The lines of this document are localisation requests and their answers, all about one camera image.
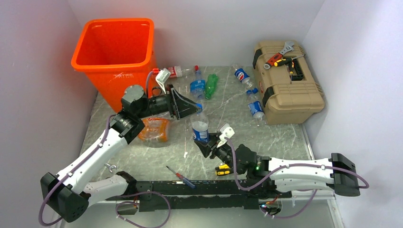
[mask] green plastic bottle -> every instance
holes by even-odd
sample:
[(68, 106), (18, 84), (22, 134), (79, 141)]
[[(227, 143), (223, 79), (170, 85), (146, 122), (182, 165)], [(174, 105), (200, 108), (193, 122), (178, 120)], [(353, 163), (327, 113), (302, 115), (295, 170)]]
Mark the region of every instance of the green plastic bottle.
[(218, 77), (215, 74), (211, 74), (207, 78), (206, 88), (204, 90), (207, 100), (211, 99), (211, 96), (213, 95), (215, 88), (217, 87), (217, 82)]

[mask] blue screwdriver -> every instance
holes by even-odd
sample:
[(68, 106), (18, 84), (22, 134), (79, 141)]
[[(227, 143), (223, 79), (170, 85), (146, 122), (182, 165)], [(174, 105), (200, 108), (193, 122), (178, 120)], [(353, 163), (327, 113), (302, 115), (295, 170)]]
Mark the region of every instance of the blue screwdriver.
[(175, 172), (173, 169), (169, 168), (167, 165), (166, 167), (173, 173), (175, 173), (175, 175), (181, 180), (183, 181), (187, 186), (191, 187), (192, 189), (196, 188), (196, 185), (194, 185), (192, 182), (190, 182), (189, 179), (187, 179), (186, 177), (180, 175), (178, 172)]

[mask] blue bottle label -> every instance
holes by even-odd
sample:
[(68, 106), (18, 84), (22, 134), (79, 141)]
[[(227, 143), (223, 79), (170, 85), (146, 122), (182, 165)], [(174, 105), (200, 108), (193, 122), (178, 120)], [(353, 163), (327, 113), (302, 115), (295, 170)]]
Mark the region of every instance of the blue bottle label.
[(206, 85), (205, 80), (195, 80), (195, 81), (190, 83), (190, 92), (192, 92), (195, 89), (204, 90), (205, 85)]
[(249, 75), (242, 68), (235, 71), (235, 76), (240, 82), (249, 78)]
[(199, 132), (195, 129), (193, 129), (193, 139), (203, 142), (203, 143), (208, 143), (209, 142), (209, 130)]
[(250, 103), (248, 106), (249, 106), (249, 110), (250, 110), (250, 113), (252, 114), (252, 116), (255, 115), (255, 113), (263, 112), (260, 101), (255, 101), (253, 103)]

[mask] table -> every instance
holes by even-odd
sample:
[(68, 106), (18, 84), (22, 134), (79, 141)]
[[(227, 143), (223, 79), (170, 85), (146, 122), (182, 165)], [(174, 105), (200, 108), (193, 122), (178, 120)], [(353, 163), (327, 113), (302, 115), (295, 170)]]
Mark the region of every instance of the table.
[[(228, 123), (234, 130), (232, 137), (235, 148), (244, 144), (261, 156), (271, 156), (290, 160), (311, 159), (302, 128), (298, 124), (260, 125), (250, 114), (245, 93), (241, 84), (229, 66), (202, 66), (203, 76), (209, 74), (219, 77), (217, 90), (211, 100), (202, 100), (204, 112), (209, 118), (209, 132), (216, 132), (219, 127)], [(252, 67), (244, 68), (254, 81)], [(192, 76), (169, 79), (182, 95), (194, 98), (190, 94), (189, 84)], [(83, 143), (84, 152), (98, 138), (105, 127), (106, 118), (113, 110), (98, 94), (88, 130)], [(169, 131), (169, 141), (166, 143), (145, 143), (136, 138), (126, 148), (115, 154), (109, 161), (131, 174), (138, 181), (172, 181), (176, 177), (165, 167), (168, 165), (190, 180), (229, 180), (233, 175), (217, 177), (213, 172), (221, 164), (218, 158), (204, 158), (199, 148), (193, 142), (192, 127), (189, 118), (172, 120)], [(106, 168), (102, 168), (92, 181), (100, 181), (112, 176)]]

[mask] bin rim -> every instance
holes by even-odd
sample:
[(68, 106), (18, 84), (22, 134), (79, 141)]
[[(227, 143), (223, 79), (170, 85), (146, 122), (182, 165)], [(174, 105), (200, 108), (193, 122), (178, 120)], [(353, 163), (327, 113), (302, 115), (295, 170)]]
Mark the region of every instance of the bin rim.
[[(141, 63), (130, 63), (130, 64), (113, 64), (113, 65), (79, 65), (76, 63), (77, 56), (81, 48), (81, 44), (84, 40), (88, 27), (95, 22), (108, 22), (108, 21), (147, 21), (150, 24), (150, 33), (148, 35), (147, 41), (147, 52), (145, 54), (145, 59)], [(142, 67), (146, 63), (150, 62), (153, 53), (153, 41), (154, 41), (154, 22), (149, 18), (107, 18), (107, 19), (93, 19), (88, 21), (81, 32), (80, 38), (78, 39), (76, 49), (74, 50), (73, 57), (71, 58), (71, 66), (80, 72), (99, 72), (99, 71), (114, 71), (114, 70), (130, 70), (133, 67)]]

